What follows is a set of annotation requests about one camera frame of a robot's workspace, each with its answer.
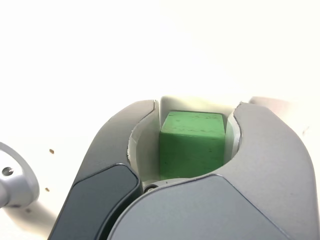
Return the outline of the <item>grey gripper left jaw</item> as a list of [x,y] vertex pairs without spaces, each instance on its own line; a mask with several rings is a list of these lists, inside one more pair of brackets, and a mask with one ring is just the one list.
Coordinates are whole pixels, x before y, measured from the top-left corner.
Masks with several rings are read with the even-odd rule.
[[137,101],[100,128],[84,156],[50,240],[108,238],[120,214],[144,192],[129,161],[130,136],[138,124],[158,112],[157,101]]

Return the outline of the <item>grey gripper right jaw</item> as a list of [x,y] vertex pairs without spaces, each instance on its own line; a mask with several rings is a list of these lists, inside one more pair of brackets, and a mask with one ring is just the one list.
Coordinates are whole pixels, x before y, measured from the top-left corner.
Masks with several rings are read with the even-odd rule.
[[241,103],[238,150],[211,173],[158,187],[118,218],[110,240],[317,240],[315,172],[299,136],[264,106]]

